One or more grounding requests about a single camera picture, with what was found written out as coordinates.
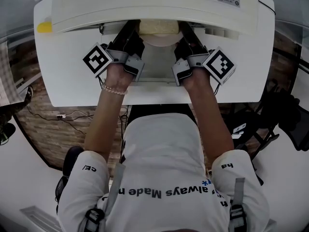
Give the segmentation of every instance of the white t-shirt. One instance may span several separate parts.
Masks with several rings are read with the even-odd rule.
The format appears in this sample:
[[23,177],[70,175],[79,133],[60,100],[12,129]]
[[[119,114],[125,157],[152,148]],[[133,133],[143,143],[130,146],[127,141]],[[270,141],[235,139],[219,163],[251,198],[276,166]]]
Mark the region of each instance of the white t-shirt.
[[[264,231],[269,207],[245,151],[222,154],[205,175],[196,124],[186,115],[140,117],[125,132],[126,166],[107,232],[192,229],[226,232],[235,179],[245,177],[243,208],[249,232]],[[79,155],[58,209],[63,231],[78,231],[87,210],[108,197],[106,161],[95,152]]]

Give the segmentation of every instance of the person's left hand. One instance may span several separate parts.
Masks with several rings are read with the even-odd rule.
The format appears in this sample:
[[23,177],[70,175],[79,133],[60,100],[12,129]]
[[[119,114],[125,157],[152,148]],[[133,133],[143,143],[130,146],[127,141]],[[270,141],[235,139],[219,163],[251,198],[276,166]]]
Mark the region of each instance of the person's left hand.
[[122,64],[112,63],[107,67],[105,85],[114,90],[125,92],[133,78],[134,75],[126,72]]

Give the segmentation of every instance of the forearm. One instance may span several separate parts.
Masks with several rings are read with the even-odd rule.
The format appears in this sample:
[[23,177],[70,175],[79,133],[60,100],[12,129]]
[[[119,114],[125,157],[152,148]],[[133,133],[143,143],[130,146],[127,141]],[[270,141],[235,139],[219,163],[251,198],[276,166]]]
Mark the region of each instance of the forearm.
[[106,162],[112,148],[123,99],[123,95],[102,90],[85,138],[85,149],[102,154]]
[[205,154],[213,163],[224,152],[234,149],[231,134],[222,119],[210,84],[208,88],[190,90],[189,95],[197,115]]

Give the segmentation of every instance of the pearl bracelet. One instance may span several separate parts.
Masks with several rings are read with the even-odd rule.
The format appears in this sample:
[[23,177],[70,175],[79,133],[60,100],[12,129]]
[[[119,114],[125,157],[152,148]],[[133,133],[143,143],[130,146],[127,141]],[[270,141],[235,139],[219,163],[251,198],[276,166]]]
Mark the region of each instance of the pearl bracelet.
[[102,83],[102,89],[106,90],[107,92],[118,94],[118,95],[126,95],[127,94],[127,90],[125,92],[120,92],[120,91],[117,91],[117,90],[115,90],[113,88],[107,87],[105,85],[105,83]]

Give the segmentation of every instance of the power socket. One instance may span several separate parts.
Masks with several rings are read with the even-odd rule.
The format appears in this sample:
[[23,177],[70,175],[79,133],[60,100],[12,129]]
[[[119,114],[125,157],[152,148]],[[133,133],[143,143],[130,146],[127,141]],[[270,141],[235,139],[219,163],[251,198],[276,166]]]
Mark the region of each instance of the power socket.
[[65,115],[65,114],[57,114],[57,118],[62,119],[62,118],[65,118],[65,117],[66,117],[66,115]]

